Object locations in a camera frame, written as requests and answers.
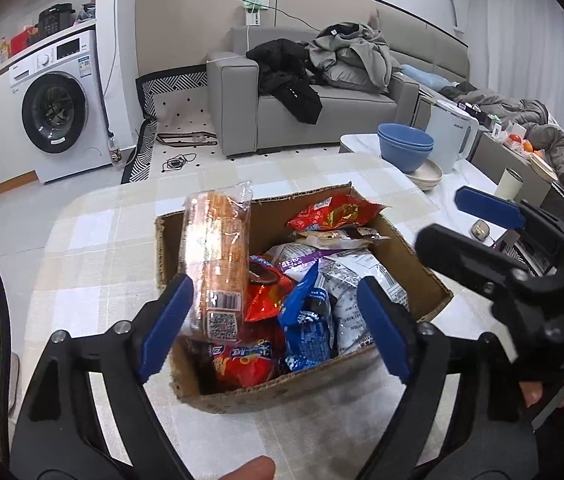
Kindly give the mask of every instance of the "floor baseboard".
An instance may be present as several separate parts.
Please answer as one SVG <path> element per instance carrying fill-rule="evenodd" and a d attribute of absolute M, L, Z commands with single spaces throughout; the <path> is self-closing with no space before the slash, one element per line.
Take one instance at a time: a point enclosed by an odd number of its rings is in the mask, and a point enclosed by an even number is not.
<path fill-rule="evenodd" d="M 17 187 L 24 186 L 25 184 L 35 182 L 36 180 L 37 174 L 34 171 L 29 171 L 28 173 L 13 177 L 0 183 L 0 195 Z"/>

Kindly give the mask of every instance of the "washing machine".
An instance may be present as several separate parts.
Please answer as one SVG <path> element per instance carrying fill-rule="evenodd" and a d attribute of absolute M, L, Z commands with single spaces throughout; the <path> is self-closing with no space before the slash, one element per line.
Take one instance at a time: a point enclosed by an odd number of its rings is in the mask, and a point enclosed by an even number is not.
<path fill-rule="evenodd" d="M 111 164 L 95 30 L 33 52 L 9 74 L 41 182 Z"/>

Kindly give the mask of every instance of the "coffee table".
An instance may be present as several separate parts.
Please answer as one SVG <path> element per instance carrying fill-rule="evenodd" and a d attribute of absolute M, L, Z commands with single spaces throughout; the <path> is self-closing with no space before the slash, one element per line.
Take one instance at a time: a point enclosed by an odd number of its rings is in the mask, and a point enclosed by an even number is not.
<path fill-rule="evenodd" d="M 208 169 L 193 164 L 175 176 L 100 189 L 78 198 L 56 220 L 31 298 L 21 383 L 25 391 L 50 334 L 73 337 L 100 333 L 132 319 L 159 295 L 156 272 L 156 216 L 181 210 L 188 194 L 254 183 L 255 198 L 279 196 L 352 182 L 367 199 L 390 207 L 382 215 L 413 242 L 413 226 L 428 224 L 439 208 L 399 170 L 378 156 L 345 153 L 276 159 L 238 159 Z M 444 278 L 454 292 L 434 323 L 448 335 L 476 338 L 505 330 L 489 314 L 489 302 Z M 175 450 L 194 478 L 212 479 L 266 454 L 277 478 L 354 478 L 390 421 L 404 390 L 378 359 L 357 384 L 338 385 L 274 408 L 241 415 L 213 415 L 178 402 L 170 367 L 145 385 Z M 433 427 L 424 458 L 433 458 L 444 438 L 454 394 L 450 392 Z M 113 457 L 127 461 L 104 384 L 92 375 L 94 400 Z"/>
<path fill-rule="evenodd" d="M 380 156 L 380 141 L 376 134 L 350 134 L 342 136 L 339 141 L 340 152 L 367 153 Z M 475 168 L 467 160 L 458 160 L 451 173 L 445 174 L 440 183 L 433 189 L 422 193 L 436 206 L 439 211 L 432 215 L 434 221 L 449 229 L 470 236 L 471 227 L 478 219 L 475 216 L 460 211 L 454 198 L 456 191 L 462 186 L 471 186 L 486 193 L 495 193 L 497 186 L 493 181 Z M 500 226 L 487 222 L 491 228 L 491 237 L 484 242 L 491 245 L 497 242 L 506 232 Z"/>

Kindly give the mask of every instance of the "window curtain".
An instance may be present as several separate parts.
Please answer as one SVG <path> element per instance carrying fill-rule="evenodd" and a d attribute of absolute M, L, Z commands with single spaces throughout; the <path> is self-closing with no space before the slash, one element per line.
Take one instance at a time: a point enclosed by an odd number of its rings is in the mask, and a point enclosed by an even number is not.
<path fill-rule="evenodd" d="M 484 7 L 484 0 L 474 4 Z M 471 9 L 469 14 L 468 29 L 485 30 Z M 555 0 L 486 0 L 486 15 L 479 19 L 486 20 L 486 86 L 507 97 L 542 101 L 564 129 L 562 7 Z"/>

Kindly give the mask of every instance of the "cup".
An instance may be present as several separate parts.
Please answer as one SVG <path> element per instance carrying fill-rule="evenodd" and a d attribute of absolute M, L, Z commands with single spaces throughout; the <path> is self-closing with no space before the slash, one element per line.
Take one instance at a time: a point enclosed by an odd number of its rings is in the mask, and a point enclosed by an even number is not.
<path fill-rule="evenodd" d="M 515 197 L 522 189 L 524 181 L 515 171 L 507 168 L 502 173 L 498 188 L 495 190 L 495 196 L 503 200 L 515 200 Z"/>

